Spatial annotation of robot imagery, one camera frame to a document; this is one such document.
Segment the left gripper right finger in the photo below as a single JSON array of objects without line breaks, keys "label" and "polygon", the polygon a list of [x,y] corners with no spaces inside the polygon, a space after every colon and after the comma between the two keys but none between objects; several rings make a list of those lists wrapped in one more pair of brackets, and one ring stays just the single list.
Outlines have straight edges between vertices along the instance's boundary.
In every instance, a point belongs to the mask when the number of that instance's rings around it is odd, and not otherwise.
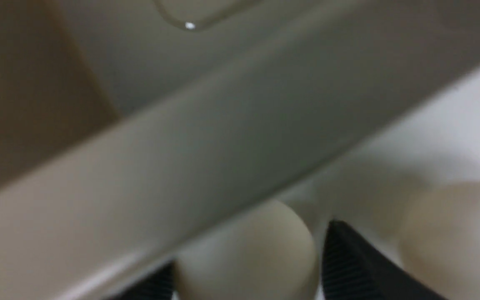
[{"label": "left gripper right finger", "polygon": [[329,221],[322,252],[321,286],[326,300],[442,299],[344,221]]}]

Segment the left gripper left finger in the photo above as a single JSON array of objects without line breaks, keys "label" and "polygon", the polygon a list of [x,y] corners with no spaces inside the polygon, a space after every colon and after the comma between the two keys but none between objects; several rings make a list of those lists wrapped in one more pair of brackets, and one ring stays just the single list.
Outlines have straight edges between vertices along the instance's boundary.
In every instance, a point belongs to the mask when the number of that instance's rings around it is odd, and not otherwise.
[{"label": "left gripper left finger", "polygon": [[108,300],[172,300],[174,292],[173,262],[168,262],[153,274]]}]

